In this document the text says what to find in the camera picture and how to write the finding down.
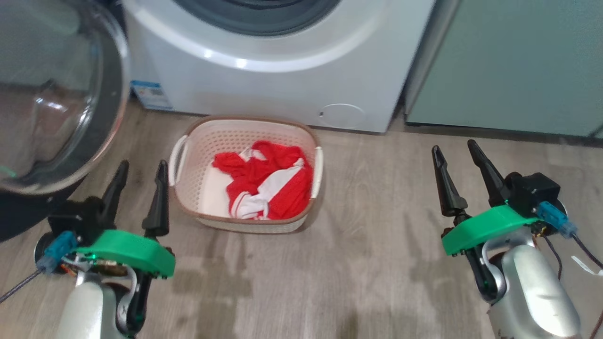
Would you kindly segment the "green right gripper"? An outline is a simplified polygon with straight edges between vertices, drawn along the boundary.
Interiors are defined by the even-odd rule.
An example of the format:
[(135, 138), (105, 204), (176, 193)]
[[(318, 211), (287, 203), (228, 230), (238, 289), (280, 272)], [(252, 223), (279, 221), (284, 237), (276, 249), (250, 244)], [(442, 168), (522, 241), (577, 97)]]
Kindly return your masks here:
[[(493, 208), (462, 221), (443, 236), (441, 242), (448, 256), (458, 255), (476, 245), (540, 221), (537, 217), (526, 218), (510, 206), (504, 205), (510, 191), (503, 176), (475, 140), (467, 141), (467, 146), (473, 163), (480, 169), (489, 195), (488, 202)], [(441, 214), (445, 217), (456, 217), (465, 213), (468, 203), (459, 195), (448, 173), (448, 163), (437, 145), (432, 148), (432, 160)]]

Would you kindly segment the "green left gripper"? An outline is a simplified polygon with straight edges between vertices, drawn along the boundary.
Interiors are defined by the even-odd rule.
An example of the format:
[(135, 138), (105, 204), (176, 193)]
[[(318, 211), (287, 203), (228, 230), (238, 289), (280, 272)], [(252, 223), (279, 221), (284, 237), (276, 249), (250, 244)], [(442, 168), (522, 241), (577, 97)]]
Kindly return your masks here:
[[(114, 222), (119, 198), (129, 174), (129, 161), (123, 160), (103, 195), (104, 222)], [(169, 278), (175, 272), (175, 256), (156, 240), (170, 232), (168, 163), (159, 161), (155, 176), (156, 189), (147, 217), (142, 222), (144, 237), (125, 230), (104, 230), (91, 245), (80, 245), (75, 253), (98, 262), (112, 260), (153, 277)]]

